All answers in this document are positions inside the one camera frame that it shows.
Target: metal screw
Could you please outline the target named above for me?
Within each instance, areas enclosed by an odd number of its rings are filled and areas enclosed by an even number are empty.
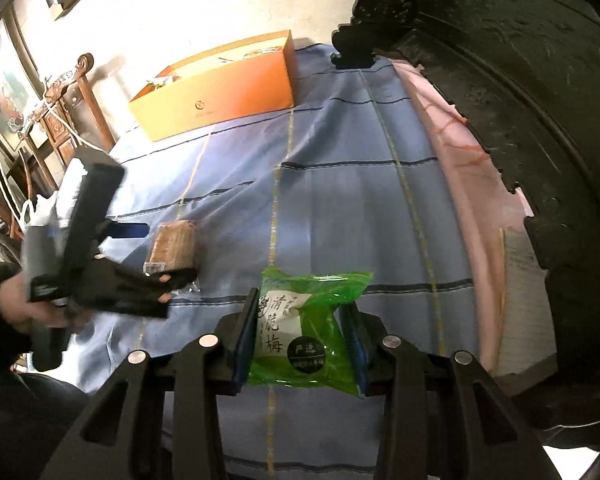
[[[142,361],[146,359],[146,354],[142,350],[135,350],[129,354],[127,358],[129,362],[133,365],[139,365]]]
[[[211,348],[212,346],[216,346],[218,344],[218,336],[215,334],[205,334],[199,340],[200,346],[204,348]]]
[[[386,335],[382,338],[382,344],[387,348],[398,348],[400,343],[400,338],[397,335]]]
[[[469,352],[465,352],[464,350],[456,352],[456,355],[454,355],[454,359],[459,365],[468,365],[471,364],[471,361],[474,360],[473,356],[469,354]]]

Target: pink cloth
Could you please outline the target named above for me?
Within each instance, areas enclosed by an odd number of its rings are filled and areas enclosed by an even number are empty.
[[[474,276],[480,362],[493,371],[498,363],[506,291],[503,232],[522,231],[522,192],[507,191],[489,155],[466,120],[408,62],[392,60],[402,84],[429,133],[453,196]]]

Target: black circular label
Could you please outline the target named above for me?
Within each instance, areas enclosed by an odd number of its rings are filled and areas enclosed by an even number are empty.
[[[324,366],[324,345],[307,335],[296,337],[286,349],[286,357],[292,367],[303,374],[315,374]]]

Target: green snack package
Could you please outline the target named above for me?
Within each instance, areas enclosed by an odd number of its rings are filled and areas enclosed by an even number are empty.
[[[367,272],[333,276],[262,273],[250,384],[330,386],[357,395],[336,308],[355,301],[371,281]]]

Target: hand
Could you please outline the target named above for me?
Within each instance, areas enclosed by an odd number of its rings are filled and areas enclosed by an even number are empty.
[[[85,310],[77,318],[69,320],[64,316],[62,308],[51,303],[27,303],[21,272],[0,284],[0,313],[7,323],[23,334],[31,331],[32,320],[52,328],[71,325],[73,332],[80,332],[92,314]]]

